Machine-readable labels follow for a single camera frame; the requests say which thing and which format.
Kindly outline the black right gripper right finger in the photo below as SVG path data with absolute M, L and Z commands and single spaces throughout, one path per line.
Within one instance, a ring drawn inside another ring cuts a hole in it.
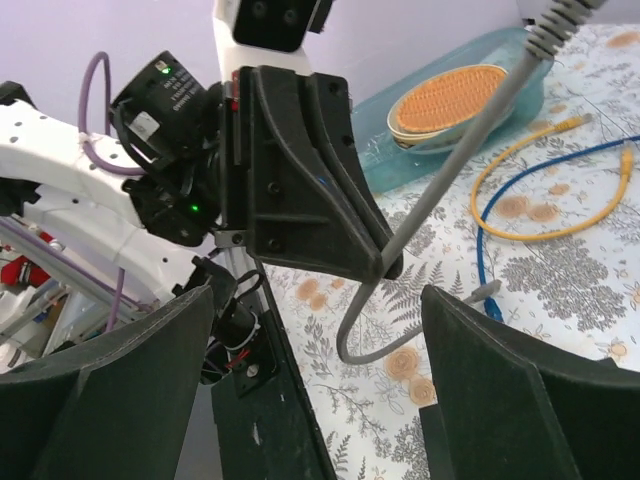
M 635 479 L 639 375 L 535 339 L 444 290 L 422 293 L 437 401 L 420 411 L 434 479 Z

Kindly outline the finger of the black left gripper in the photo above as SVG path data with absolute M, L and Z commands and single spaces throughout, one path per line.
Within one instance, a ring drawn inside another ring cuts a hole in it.
M 300 201 L 301 262 L 348 279 L 395 279 L 403 260 L 383 265 L 391 229 L 366 183 L 357 156 L 346 80 L 313 74 L 299 81 L 301 113 L 314 149 L 304 157 L 314 180 Z

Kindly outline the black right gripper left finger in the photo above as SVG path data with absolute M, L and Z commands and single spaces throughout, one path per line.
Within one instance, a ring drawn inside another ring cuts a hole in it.
M 3 374 L 2 478 L 173 478 L 213 313 L 200 287 Z

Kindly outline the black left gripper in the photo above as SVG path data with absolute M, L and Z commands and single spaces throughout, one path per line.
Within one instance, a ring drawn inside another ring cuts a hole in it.
M 248 166 L 246 249 L 265 264 L 306 271 L 300 201 L 314 180 L 304 164 L 314 149 L 299 81 L 309 76 L 260 66 L 242 68 L 238 79 L 239 140 Z M 122 189 L 148 233 L 185 247 L 201 245 L 208 235 L 221 248 L 243 244 L 243 230 L 222 220 L 221 104 L 221 85 L 204 88 L 169 51 L 156 55 L 111 102 L 117 139 L 142 171 Z

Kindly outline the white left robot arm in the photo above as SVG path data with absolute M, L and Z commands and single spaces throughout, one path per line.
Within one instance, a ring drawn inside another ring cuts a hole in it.
M 303 51 L 227 49 L 203 86 L 170 52 L 107 100 L 113 131 L 1 95 L 1 213 L 93 247 L 167 301 L 263 264 L 394 280 L 392 232 L 364 178 L 349 91 Z

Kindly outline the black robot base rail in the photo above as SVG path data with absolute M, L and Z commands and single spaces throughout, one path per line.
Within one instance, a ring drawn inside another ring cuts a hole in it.
M 267 280 L 238 289 L 260 329 L 212 386 L 222 477 L 334 479 L 336 473 Z

